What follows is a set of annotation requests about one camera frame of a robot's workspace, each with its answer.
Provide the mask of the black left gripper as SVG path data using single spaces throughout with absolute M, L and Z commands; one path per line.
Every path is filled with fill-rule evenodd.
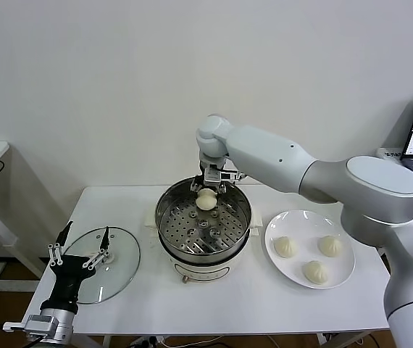
M 109 226 L 105 228 L 97 254 L 91 258 L 64 255 L 63 247 L 72 224 L 73 222 L 69 221 L 59 232 L 56 241 L 48 245 L 49 265 L 56 280 L 50 297 L 42 302 L 40 310 L 55 309 L 77 313 L 81 283 L 94 276 L 96 266 L 109 256 Z

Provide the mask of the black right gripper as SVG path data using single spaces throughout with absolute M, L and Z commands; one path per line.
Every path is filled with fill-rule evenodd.
M 198 192 L 202 189 L 203 184 L 205 182 L 205 170 L 207 168 L 207 165 L 205 165 L 203 162 L 199 163 L 199 168 L 201 171 L 200 176 L 195 176 L 193 180 L 191 181 L 191 186 L 190 190 L 192 192 Z M 226 194 L 227 192 L 227 183 L 225 181 L 221 181 L 220 184 L 217 186 L 217 193 L 218 194 Z

